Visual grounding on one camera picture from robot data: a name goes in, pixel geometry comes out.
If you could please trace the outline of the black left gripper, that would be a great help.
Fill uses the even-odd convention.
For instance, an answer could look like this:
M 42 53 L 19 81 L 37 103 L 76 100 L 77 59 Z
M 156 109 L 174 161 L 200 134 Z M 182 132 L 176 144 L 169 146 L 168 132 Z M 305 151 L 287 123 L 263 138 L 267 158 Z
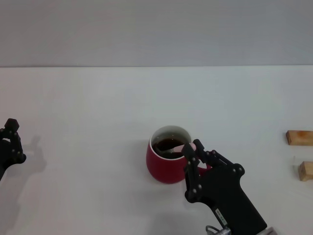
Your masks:
M 23 153 L 21 138 L 18 134 L 19 124 L 16 119 L 9 118 L 0 129 L 0 179 L 5 171 L 16 163 L 24 163 L 26 156 Z

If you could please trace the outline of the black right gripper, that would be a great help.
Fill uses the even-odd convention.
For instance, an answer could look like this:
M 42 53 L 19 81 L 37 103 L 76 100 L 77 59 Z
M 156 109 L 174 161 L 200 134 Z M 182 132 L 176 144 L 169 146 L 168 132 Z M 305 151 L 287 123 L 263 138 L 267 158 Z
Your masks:
M 216 150 L 206 151 L 199 139 L 185 144 L 182 153 L 187 162 L 184 174 L 188 202 L 196 203 L 200 198 L 222 227 L 228 227 L 233 235 L 256 235 L 267 228 L 241 188 L 240 179 L 245 170 L 240 164 L 232 163 Z M 210 169 L 202 176 L 198 168 L 199 159 Z

